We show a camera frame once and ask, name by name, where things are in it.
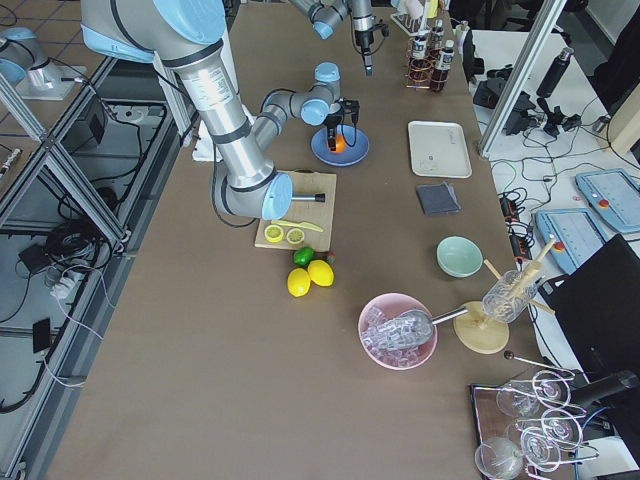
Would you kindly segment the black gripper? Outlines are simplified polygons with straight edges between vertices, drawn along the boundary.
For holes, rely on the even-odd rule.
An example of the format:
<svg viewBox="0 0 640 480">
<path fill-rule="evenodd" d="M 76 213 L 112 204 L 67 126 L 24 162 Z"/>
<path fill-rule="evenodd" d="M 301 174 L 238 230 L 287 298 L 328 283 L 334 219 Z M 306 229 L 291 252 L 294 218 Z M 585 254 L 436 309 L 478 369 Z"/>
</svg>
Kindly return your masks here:
<svg viewBox="0 0 640 480">
<path fill-rule="evenodd" d="M 359 122 L 360 103 L 358 100 L 341 98 L 330 106 L 330 111 L 323 121 L 326 129 L 327 146 L 330 151 L 337 150 L 337 126 L 344 124 L 347 117 L 351 123 Z"/>
<path fill-rule="evenodd" d="M 366 76 L 373 75 L 372 46 L 374 43 L 374 33 L 380 31 L 386 38 L 389 35 L 389 28 L 382 20 L 376 21 L 374 16 L 356 16 L 352 18 L 353 35 L 356 50 L 362 54 L 363 66 Z"/>
</svg>

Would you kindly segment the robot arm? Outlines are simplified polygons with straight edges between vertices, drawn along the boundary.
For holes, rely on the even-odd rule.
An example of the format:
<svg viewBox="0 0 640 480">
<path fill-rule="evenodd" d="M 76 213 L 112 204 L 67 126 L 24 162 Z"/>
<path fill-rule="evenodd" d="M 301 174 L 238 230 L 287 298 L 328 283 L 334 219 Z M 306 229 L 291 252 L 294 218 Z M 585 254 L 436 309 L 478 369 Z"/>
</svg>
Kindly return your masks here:
<svg viewBox="0 0 640 480">
<path fill-rule="evenodd" d="M 225 10 L 220 1 L 84 1 L 83 39 L 91 50 L 118 59 L 162 64 L 181 79 L 222 156 L 212 200 L 227 214 L 275 220 L 285 216 L 293 182 L 264 150 L 285 123 L 319 126 L 337 111 L 340 71 L 323 62 L 307 92 L 271 96 L 255 120 L 238 95 L 235 71 L 223 60 Z"/>
<path fill-rule="evenodd" d="M 373 56 L 389 35 L 388 25 L 377 20 L 370 1 L 332 1 L 326 4 L 315 0 L 292 0 L 323 40 L 331 37 L 343 21 L 351 27 L 353 49 L 361 57 L 366 76 L 373 75 Z"/>
</svg>

